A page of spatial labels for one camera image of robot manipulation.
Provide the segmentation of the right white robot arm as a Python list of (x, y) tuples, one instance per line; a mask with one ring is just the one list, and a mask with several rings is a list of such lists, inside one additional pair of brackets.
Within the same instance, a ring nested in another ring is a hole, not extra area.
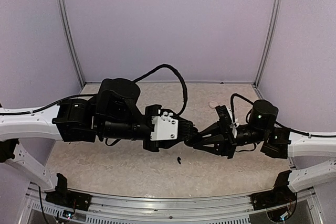
[(239, 125), (233, 109), (217, 106), (219, 120), (197, 133), (191, 139), (194, 149), (218, 156), (233, 158), (239, 146), (262, 143), (260, 151), (276, 159), (297, 156), (322, 156), (328, 160), (299, 170), (279, 173), (274, 189), (269, 192), (273, 205), (281, 204), (289, 191), (301, 190), (335, 180), (335, 134), (300, 132), (283, 125), (276, 119), (278, 108), (266, 100), (252, 103), (247, 123)]

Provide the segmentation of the pink earbud charging case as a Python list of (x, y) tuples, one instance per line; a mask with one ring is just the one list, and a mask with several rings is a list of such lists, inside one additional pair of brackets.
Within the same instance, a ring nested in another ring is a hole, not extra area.
[(217, 106), (218, 106), (218, 103), (217, 102), (215, 102), (215, 101), (211, 101), (211, 102), (209, 102), (209, 107), (211, 108), (211, 109), (214, 109), (214, 108), (216, 108)]

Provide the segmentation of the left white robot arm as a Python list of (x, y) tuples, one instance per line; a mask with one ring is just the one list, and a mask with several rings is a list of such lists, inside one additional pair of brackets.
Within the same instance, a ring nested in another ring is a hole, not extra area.
[(104, 79), (96, 94), (72, 95), (42, 108), (1, 109), (1, 162), (22, 171), (60, 204), (73, 201), (67, 179), (53, 174), (20, 146), (21, 138), (114, 143), (140, 140), (145, 150), (168, 149), (196, 135), (193, 123), (155, 104), (137, 107), (141, 90), (128, 79)]

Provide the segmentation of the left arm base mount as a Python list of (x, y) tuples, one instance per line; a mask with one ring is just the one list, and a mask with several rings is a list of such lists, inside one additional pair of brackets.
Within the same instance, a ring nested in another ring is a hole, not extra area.
[(74, 210), (88, 211), (92, 196), (77, 191), (66, 190), (65, 192), (53, 191), (46, 193), (45, 200), (55, 205), (71, 208)]

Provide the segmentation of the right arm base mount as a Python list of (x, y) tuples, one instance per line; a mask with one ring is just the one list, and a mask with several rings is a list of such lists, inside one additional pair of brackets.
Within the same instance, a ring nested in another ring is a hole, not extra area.
[(297, 200), (297, 194), (289, 191), (284, 193), (281, 191), (274, 192), (263, 191), (261, 193), (254, 193), (250, 196), (254, 210), (262, 210), (280, 205), (285, 205)]

